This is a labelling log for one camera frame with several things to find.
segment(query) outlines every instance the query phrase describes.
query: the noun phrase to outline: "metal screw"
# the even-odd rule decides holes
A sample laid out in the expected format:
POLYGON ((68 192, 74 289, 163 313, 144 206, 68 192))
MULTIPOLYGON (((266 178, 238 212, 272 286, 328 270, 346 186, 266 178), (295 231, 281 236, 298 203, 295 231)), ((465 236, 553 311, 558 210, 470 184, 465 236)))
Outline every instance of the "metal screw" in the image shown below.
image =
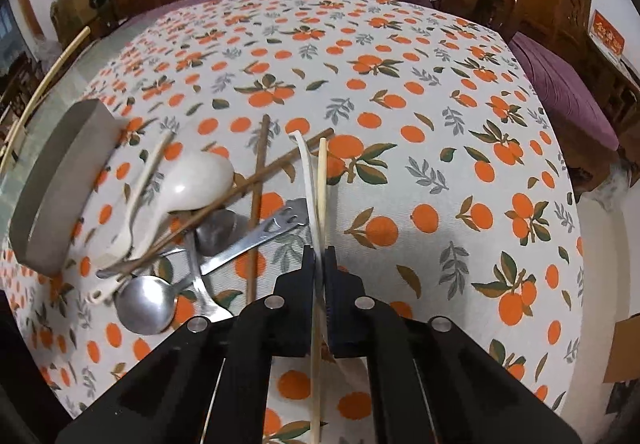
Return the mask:
POLYGON ((376 302, 373 301, 369 296, 360 296, 355 300, 354 303, 360 310, 371 310, 374 306, 376 306, 376 302))
POLYGON ((207 318, 198 316, 196 318, 189 319, 189 322, 187 323, 187 328, 194 334, 197 334, 198 332, 202 332, 205 328, 207 328, 208 324, 209 322, 207 321, 207 318))
POLYGON ((268 309, 276 310, 284 307, 284 298, 282 296, 269 296, 264 300, 264 306, 268 309))
POLYGON ((431 327, 438 332, 449 332, 451 329, 451 321, 449 318, 438 316, 431 320, 431 327))

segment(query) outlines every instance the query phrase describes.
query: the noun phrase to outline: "gray tray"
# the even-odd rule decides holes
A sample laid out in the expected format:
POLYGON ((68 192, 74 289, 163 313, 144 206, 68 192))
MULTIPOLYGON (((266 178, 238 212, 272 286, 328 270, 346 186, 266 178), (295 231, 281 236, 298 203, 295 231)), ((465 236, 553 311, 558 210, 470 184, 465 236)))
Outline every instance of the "gray tray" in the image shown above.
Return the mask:
POLYGON ((97 99, 77 102, 63 115, 11 219, 9 241, 19 263, 46 276, 62 270, 73 227, 119 137, 118 122, 97 99))

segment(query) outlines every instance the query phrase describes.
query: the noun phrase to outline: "tiled floor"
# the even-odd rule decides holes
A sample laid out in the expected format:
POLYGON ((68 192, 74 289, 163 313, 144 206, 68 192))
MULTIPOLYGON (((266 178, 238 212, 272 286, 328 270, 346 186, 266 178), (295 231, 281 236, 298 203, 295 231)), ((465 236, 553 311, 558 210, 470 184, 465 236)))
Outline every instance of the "tiled floor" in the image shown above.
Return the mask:
MULTIPOLYGON (((148 25, 150 20, 140 20, 95 43, 50 91, 29 124, 18 163, 0 184, 0 236, 6 235, 20 191, 54 126, 97 72, 148 25)), ((615 321, 628 316, 630 265, 621 213, 610 215, 596 202, 583 199, 578 215, 584 246, 584 316, 578 360, 561 416, 589 444, 612 419, 604 414, 611 385, 602 384, 602 377, 615 321)))

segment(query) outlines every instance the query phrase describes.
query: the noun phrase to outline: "table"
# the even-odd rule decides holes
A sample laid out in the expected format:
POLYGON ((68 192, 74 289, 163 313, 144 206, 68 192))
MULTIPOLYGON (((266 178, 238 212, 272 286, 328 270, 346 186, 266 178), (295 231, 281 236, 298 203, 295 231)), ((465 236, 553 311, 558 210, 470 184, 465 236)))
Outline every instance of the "table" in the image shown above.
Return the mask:
MULTIPOLYGON (((392 0, 222 0, 181 8, 137 36, 92 80, 124 126, 53 279, 18 265, 3 286, 50 387, 77 416, 172 332, 139 337, 112 306, 82 297, 92 259, 120 226, 126 195, 161 130, 176 132, 144 195, 140 239, 163 175, 182 153, 229 157, 250 175, 263 113, 268 160, 328 126, 328 222, 338 264, 403 316, 446 315, 560 410, 582 316, 582 241, 545 112, 506 44, 461 18, 392 0)), ((299 162, 265 182, 261 217, 304 195, 299 162)), ((247 215, 250 197, 232 205, 247 215)), ((258 297, 298 268, 308 229, 260 248, 258 297)), ((162 262, 167 277, 186 274, 162 262)), ((213 274, 218 300, 244 306, 245 260, 213 274)), ((175 328, 197 306, 178 300, 175 328)), ((308 437, 307 360, 274 361, 264 430, 308 437)), ((325 442, 372 442, 369 394, 323 361, 325 442)))

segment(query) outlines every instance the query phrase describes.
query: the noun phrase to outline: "white ceramic spoon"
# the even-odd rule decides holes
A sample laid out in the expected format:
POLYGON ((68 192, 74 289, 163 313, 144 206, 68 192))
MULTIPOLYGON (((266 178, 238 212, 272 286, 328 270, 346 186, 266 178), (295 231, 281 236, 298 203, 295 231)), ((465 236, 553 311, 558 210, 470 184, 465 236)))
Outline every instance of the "white ceramic spoon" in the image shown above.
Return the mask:
POLYGON ((111 265, 119 262, 127 255, 127 252, 129 252, 133 243, 133 237, 131 236, 131 220, 133 219, 133 213, 136 210, 136 205, 138 205, 138 200, 140 199, 142 192, 145 190, 146 181, 149 180, 149 176, 151 176, 153 170, 156 169, 158 160, 162 156, 164 146, 169 142, 169 139, 172 136, 173 132, 171 130, 165 130, 160 136, 158 144, 156 144, 156 147, 148 156, 142 173, 136 181, 136 186, 133 188, 129 196, 129 202, 127 202, 124 219, 122 220, 122 228, 118 233, 118 236, 116 236, 116 238, 111 242, 111 245, 108 246, 100 256, 92 261, 92 264, 95 267, 101 269, 111 267, 111 265))
MULTIPOLYGON (((142 257, 156 238, 158 227, 172 211, 191 211, 223 196, 234 181, 234 167, 215 153, 185 153, 166 174, 156 198, 156 209, 147 222, 145 237, 136 245, 131 259, 142 257)), ((101 280, 87 296, 90 303, 107 301, 130 276, 121 274, 101 280)))

